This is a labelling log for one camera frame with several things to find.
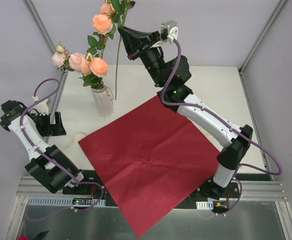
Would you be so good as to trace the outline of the pink rose stem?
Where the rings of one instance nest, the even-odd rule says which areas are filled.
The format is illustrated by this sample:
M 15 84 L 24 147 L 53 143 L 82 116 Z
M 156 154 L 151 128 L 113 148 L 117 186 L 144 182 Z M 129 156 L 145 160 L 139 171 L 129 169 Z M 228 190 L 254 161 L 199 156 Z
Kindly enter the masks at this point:
M 88 35 L 89 48 L 87 53 L 103 58 L 108 38 L 113 39 L 116 26 L 113 17 L 117 14 L 110 0 L 106 0 L 100 8 L 100 13 L 93 17 L 94 32 Z
M 90 53 L 87 53 L 86 55 L 78 52 L 69 54 L 69 51 L 61 42 L 59 42 L 58 45 L 55 45 L 55 50 L 56 51 L 52 56 L 53 65 L 62 72 L 68 70 L 70 72 L 82 74 L 81 79 L 84 81 L 83 86 L 91 87 L 92 83 L 88 80 L 88 77 L 90 77 L 90 74 L 92 73 L 90 70 L 90 63 L 93 56 Z
M 102 82 L 103 77 L 108 73 L 108 64 L 100 57 L 92 56 L 91 53 L 87 53 L 82 60 L 81 73 L 84 81 L 84 87 L 91 87 L 95 90 L 101 90 L 104 88 Z
M 112 14 L 113 21 L 116 24 L 116 27 L 124 27 L 128 12 L 135 6 L 134 0 L 111 0 L 110 1 L 115 12 Z M 122 44 L 122 37 L 119 37 L 117 54 L 116 54 L 116 67 L 115 67 L 115 100 L 118 96 L 118 71 L 119 71 L 119 60 L 120 60 L 120 50 Z

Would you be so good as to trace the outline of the brown red wrapping paper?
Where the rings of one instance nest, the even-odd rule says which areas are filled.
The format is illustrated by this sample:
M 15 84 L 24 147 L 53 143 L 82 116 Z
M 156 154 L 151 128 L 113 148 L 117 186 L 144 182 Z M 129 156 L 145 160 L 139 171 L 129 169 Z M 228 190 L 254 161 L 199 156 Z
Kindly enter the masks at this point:
M 218 149 L 153 97 L 79 145 L 140 237 L 217 170 Z

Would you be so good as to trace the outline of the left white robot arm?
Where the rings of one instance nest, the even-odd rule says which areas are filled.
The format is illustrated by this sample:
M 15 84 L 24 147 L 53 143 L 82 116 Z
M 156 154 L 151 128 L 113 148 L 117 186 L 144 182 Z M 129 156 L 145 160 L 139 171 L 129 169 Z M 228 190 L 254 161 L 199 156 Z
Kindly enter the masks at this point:
M 74 187 L 82 195 L 91 190 L 91 182 L 73 162 L 55 145 L 48 145 L 43 137 L 65 135 L 61 114 L 56 112 L 55 124 L 49 114 L 30 114 L 19 101 L 9 100 L 1 105 L 4 115 L 0 125 L 12 131 L 25 147 L 30 163 L 27 172 L 51 193 L 65 187 Z

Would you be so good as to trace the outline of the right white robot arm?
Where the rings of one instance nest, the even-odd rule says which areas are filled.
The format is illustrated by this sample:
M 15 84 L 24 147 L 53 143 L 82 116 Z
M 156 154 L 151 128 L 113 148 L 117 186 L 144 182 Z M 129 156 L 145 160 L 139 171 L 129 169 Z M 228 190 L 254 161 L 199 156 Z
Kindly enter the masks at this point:
M 250 147 L 252 127 L 240 127 L 221 117 L 186 86 L 191 78 L 190 66 L 173 34 L 167 30 L 140 32 L 125 26 L 119 27 L 118 32 L 128 59 L 140 59 L 155 86 L 161 88 L 157 94 L 162 104 L 195 122 L 223 147 L 211 182 L 200 187 L 203 195 L 220 199 L 228 193 L 228 185 Z

